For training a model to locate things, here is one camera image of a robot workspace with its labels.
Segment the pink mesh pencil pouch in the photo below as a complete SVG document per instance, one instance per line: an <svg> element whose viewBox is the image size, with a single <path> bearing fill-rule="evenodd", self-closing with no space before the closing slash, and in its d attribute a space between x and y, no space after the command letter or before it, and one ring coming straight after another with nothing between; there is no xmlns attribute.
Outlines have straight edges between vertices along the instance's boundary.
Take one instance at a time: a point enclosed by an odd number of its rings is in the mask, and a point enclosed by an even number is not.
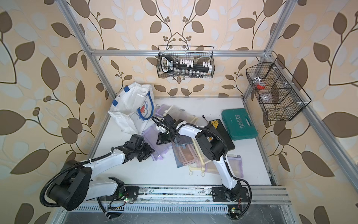
<svg viewBox="0 0 358 224"><path fill-rule="evenodd" d="M188 143L172 143L172 149L177 168L184 166L190 166L191 168L201 167L193 141Z"/></svg>

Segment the white canvas tote bag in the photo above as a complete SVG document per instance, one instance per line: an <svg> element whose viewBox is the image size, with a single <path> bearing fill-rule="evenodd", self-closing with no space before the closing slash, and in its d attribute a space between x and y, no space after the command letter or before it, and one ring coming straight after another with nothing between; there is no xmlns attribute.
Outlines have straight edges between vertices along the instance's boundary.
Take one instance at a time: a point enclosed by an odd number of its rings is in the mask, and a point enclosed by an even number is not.
<svg viewBox="0 0 358 224"><path fill-rule="evenodd" d="M108 114L123 132L141 134L154 115L153 86L136 82L126 86L113 100Z"/></svg>

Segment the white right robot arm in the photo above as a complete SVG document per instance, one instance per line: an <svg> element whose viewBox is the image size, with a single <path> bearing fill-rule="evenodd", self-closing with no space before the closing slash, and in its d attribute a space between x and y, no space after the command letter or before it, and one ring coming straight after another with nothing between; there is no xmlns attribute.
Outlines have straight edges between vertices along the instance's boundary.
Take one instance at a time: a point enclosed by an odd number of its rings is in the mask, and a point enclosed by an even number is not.
<svg viewBox="0 0 358 224"><path fill-rule="evenodd" d="M243 192L242 183L245 183L248 188L248 204L251 203L251 186L246 180L234 175L227 158L227 144L213 125L208 124L205 127L200 127L187 123L182 119L176 121L170 115L166 115L161 119L153 116L152 121L160 130L157 140L158 145L169 142L178 144L181 140L179 136L196 139L204 156L213 161L219 172L224 200L238 202L240 193Z"/></svg>

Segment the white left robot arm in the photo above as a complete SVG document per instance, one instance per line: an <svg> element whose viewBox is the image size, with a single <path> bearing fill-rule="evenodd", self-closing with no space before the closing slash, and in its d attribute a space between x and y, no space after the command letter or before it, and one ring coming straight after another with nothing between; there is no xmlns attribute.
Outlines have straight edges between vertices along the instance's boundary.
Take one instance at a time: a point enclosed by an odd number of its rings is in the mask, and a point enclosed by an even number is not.
<svg viewBox="0 0 358 224"><path fill-rule="evenodd" d="M134 134L123 145L112 147L105 155L81 162L70 160L44 185L39 196L40 203L45 207L62 207L72 211L84 201L100 200L101 197L122 200L128 196L123 181L114 176L99 181L94 178L133 159L145 161L153 153L154 149L144 137Z"/></svg>

